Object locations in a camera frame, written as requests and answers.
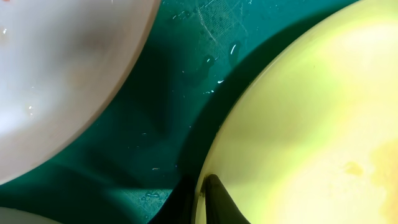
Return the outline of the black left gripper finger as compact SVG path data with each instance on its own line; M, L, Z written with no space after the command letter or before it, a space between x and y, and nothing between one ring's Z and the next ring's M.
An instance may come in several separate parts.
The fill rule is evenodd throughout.
M204 186L207 224L249 224L217 175L209 175Z

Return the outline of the yellow round plate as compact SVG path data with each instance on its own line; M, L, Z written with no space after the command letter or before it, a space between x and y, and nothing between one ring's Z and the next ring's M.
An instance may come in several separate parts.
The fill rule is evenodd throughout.
M249 223L397 222L397 2L358 1L250 84L201 169L193 223L219 178Z

